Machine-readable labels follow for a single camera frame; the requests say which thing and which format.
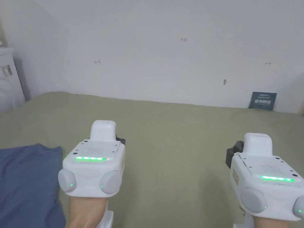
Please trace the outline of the person's left hand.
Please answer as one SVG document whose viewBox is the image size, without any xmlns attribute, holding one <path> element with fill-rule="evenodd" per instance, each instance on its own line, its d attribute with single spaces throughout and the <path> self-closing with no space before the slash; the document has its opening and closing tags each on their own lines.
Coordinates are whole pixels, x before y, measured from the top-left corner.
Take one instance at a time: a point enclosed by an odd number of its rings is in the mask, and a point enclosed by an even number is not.
<svg viewBox="0 0 304 228">
<path fill-rule="evenodd" d="M 96 228 L 106 207 L 107 198 L 70 197 L 68 228 Z"/>
</svg>

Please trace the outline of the person's right hand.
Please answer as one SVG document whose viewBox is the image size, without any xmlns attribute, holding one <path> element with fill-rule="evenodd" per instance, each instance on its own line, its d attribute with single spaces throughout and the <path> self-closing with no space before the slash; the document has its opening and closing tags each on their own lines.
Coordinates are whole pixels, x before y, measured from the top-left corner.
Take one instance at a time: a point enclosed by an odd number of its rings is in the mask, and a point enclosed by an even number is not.
<svg viewBox="0 0 304 228">
<path fill-rule="evenodd" d="M 252 216 L 255 228 L 290 228 L 289 221 Z"/>
</svg>

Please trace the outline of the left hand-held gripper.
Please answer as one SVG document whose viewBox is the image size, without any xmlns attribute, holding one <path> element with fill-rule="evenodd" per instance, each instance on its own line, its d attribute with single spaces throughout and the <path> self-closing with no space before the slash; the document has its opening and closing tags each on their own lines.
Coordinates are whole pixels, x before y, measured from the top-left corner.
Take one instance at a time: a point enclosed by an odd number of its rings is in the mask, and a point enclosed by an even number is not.
<svg viewBox="0 0 304 228">
<path fill-rule="evenodd" d="M 116 135 L 114 121 L 94 121 L 90 137 L 78 143 L 63 160 L 60 188 L 70 197 L 110 198 L 122 184 L 125 139 Z"/>
</svg>

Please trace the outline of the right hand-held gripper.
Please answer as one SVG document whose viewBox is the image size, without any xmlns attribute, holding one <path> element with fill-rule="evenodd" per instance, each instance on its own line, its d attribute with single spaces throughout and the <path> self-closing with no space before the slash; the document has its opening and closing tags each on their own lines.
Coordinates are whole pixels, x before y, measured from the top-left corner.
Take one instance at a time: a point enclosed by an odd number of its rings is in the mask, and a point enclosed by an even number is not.
<svg viewBox="0 0 304 228">
<path fill-rule="evenodd" d="M 304 179 L 280 157 L 273 155 L 267 134 L 246 133 L 227 149 L 230 181 L 245 212 L 243 224 L 253 228 L 253 217 L 299 221 L 304 218 Z"/>
</svg>

